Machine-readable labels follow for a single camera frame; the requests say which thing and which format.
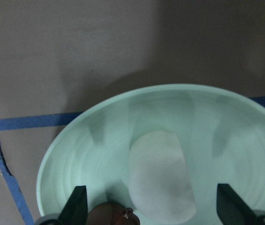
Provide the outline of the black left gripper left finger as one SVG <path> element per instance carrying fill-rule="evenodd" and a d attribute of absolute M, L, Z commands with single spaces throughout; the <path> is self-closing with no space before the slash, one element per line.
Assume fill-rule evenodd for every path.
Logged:
<path fill-rule="evenodd" d="M 58 225 L 85 225 L 87 220 L 87 189 L 76 186 L 58 216 Z"/>

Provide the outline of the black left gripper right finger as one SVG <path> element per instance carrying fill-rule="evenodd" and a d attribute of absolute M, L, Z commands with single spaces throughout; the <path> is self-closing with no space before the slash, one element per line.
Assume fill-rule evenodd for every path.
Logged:
<path fill-rule="evenodd" d="M 229 184 L 217 185 L 216 212 L 223 225 L 264 224 Z"/>

